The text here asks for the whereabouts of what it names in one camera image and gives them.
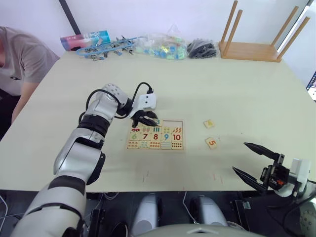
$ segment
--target white wall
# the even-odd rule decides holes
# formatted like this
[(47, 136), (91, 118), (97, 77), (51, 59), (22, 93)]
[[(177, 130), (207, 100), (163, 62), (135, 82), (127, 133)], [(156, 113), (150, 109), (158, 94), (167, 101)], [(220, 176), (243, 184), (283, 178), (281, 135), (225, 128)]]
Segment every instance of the white wall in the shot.
[(298, 26), (309, 16), (310, 20), (283, 56), (283, 60), (301, 80), (304, 86), (316, 71), (316, 1), (298, 22)]
[[(175, 23), (187, 40), (219, 41), (233, 0), (90, 0), (88, 3), (67, 0), (67, 3), (82, 33), (108, 30), (112, 39), (121, 35), (134, 37), (166, 33)], [(238, 9), (243, 13), (234, 41), (271, 43), (293, 7), (299, 6), (295, 15), (298, 17), (306, 3), (307, 0), (239, 0), (235, 16)]]
[(31, 33), (59, 56), (65, 52), (59, 38), (74, 35), (58, 0), (2, 0), (0, 25)]

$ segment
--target gray t-shirt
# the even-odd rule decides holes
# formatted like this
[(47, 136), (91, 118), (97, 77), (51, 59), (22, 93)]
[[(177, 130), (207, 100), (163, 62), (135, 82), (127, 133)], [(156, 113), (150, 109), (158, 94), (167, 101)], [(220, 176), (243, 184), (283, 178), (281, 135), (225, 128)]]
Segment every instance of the gray t-shirt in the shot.
[(0, 89), (21, 95), (25, 82), (39, 83), (59, 57), (32, 35), (9, 27), (0, 27), (5, 63), (0, 68)]

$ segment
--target table surface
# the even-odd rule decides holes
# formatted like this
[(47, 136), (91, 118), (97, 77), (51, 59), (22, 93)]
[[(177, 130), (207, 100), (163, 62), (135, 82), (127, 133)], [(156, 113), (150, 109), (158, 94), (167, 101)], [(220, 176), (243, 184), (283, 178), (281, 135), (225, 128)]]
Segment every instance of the table surface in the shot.
[[(311, 160), (315, 180), (315, 103), (284, 62), (128, 54), (93, 62), (66, 52), (0, 142), (0, 189), (40, 190), (53, 179), (54, 160), (90, 92), (115, 83), (132, 97), (141, 81), (155, 90), (159, 118), (184, 121), (185, 150), (127, 150), (131, 120), (116, 119), (100, 178), (87, 191), (251, 190), (232, 166), (259, 178), (272, 160), (243, 142), (285, 154), (287, 167), (293, 158)], [(215, 127), (205, 128), (208, 119)], [(220, 141), (217, 149), (208, 137)]]

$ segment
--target number puzzle board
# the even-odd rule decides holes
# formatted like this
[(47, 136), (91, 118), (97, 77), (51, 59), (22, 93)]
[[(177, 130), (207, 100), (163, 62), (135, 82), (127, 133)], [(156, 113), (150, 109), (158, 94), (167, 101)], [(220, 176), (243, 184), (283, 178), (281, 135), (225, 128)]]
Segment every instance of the number puzzle board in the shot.
[(180, 120), (154, 119), (158, 124), (150, 127), (139, 123), (131, 128), (127, 149), (183, 150), (183, 122)]

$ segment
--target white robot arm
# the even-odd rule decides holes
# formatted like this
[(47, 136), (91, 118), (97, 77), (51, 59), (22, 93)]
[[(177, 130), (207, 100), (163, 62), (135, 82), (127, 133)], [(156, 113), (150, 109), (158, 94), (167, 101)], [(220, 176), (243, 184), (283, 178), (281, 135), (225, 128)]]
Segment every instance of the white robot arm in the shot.
[[(146, 84), (149, 90), (134, 101), (142, 84)], [(96, 99), (89, 105), (94, 93), (97, 93)], [(156, 126), (150, 119), (157, 118), (150, 111), (155, 107), (156, 96), (145, 82), (138, 85), (133, 99), (129, 99), (114, 84), (107, 84), (92, 92), (78, 127), (55, 160), (55, 178), (36, 195), (11, 236), (81, 236), (86, 205), (85, 186), (96, 181), (100, 175), (105, 161), (101, 148), (115, 114), (123, 116), (118, 118), (132, 118), (133, 126), (139, 121)]]

